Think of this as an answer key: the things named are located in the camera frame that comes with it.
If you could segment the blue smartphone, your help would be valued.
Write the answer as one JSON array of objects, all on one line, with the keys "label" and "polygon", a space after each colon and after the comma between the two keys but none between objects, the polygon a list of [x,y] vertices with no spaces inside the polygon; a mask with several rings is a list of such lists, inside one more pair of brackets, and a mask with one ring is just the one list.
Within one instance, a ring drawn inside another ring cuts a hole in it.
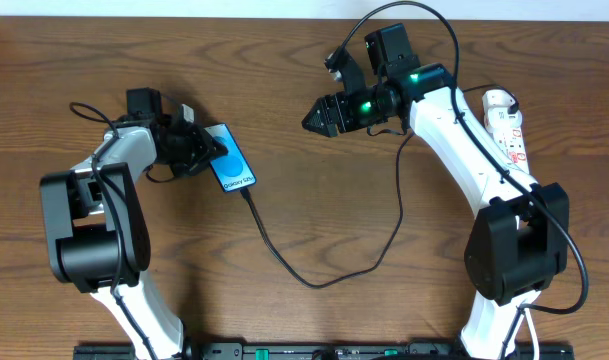
[{"label": "blue smartphone", "polygon": [[226,124],[213,125],[206,132],[214,141],[223,145],[227,154],[210,162],[224,192],[234,192],[256,183],[256,177],[243,155],[237,141]]}]

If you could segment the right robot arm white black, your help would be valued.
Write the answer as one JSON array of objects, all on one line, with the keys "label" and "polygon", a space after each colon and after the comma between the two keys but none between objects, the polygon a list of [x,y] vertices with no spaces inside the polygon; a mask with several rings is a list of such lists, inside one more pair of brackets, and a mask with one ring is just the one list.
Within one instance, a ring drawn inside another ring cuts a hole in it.
[{"label": "right robot arm white black", "polygon": [[470,113],[455,75],[419,62],[402,24],[368,34],[365,43],[377,84],[366,84],[340,45],[325,66],[344,88],[318,98],[302,126],[335,137],[397,117],[429,145],[474,215],[464,262],[476,295],[459,342],[473,358],[510,356],[527,310],[566,268],[568,196],[557,183],[539,185],[500,148],[492,127]]}]

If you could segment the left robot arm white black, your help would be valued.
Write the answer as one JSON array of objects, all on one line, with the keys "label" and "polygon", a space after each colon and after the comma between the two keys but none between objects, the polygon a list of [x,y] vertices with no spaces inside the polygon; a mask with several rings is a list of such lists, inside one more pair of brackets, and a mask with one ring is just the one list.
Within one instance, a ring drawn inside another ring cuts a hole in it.
[{"label": "left robot arm white black", "polygon": [[173,179],[195,176],[227,149],[194,110],[152,88],[130,89],[115,120],[72,102],[80,118],[105,125],[101,144],[70,169],[40,180],[52,273],[100,302],[128,336],[127,345],[78,345],[76,359],[195,359],[184,322],[169,309],[149,271],[151,243],[135,185],[163,165]]}]

